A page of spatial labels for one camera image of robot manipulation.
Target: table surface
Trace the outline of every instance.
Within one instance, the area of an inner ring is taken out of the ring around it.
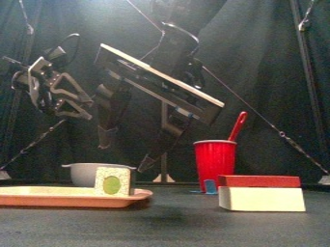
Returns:
[[[235,212],[196,186],[139,186],[126,208],[1,207],[1,246],[330,246],[330,193],[305,190],[306,212]]]

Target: bowl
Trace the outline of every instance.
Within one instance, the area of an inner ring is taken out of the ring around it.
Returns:
[[[72,183],[79,187],[95,186],[95,175],[98,167],[130,168],[132,171],[135,170],[134,167],[107,163],[74,163],[62,165],[62,167],[71,169],[71,180]]]

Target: tray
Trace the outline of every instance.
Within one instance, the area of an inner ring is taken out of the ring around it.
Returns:
[[[146,189],[134,189],[134,195],[99,196],[94,188],[12,186],[0,187],[0,206],[126,207],[152,196]]]

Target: black backdrop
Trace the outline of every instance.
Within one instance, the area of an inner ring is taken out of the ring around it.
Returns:
[[[147,15],[148,1],[131,1]],[[301,1],[301,14],[309,1]],[[139,58],[158,44],[159,30],[124,0],[23,1],[35,36],[27,35],[19,1],[0,3],[0,55],[29,64],[42,51],[56,46],[64,37],[79,33],[82,42],[78,57],[67,68],[87,93],[107,80],[92,64],[99,45],[106,43]],[[311,15],[307,32],[313,73],[317,78],[322,123],[329,138],[329,2],[319,1]],[[262,116],[303,147],[329,169],[327,153],[319,147],[309,86],[303,69],[297,28],[290,1],[231,0],[202,29],[201,51],[203,65],[215,73]],[[63,48],[72,54],[75,41]],[[58,123],[33,108],[27,94],[20,96],[15,111],[11,89],[11,70],[1,62],[1,162],[19,153],[40,133]],[[238,174],[295,175],[305,182],[321,178],[321,170],[278,136],[277,131],[250,110],[246,104],[207,74],[206,92],[226,103],[217,123],[206,126],[195,122],[167,156],[167,168],[178,181],[196,181],[192,143],[205,139],[227,139],[242,110],[249,119],[238,137]],[[13,178],[40,181],[68,180],[60,164],[107,162],[136,166],[152,145],[162,125],[162,103],[138,89],[124,115],[118,142],[111,150],[98,149],[96,117],[91,121],[70,119],[55,132],[8,167]],[[160,164],[140,180],[150,180],[160,172]]]

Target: red cup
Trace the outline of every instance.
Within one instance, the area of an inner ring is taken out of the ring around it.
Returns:
[[[202,192],[203,182],[213,179],[219,186],[219,175],[233,175],[235,169],[237,142],[205,140],[194,143]]]

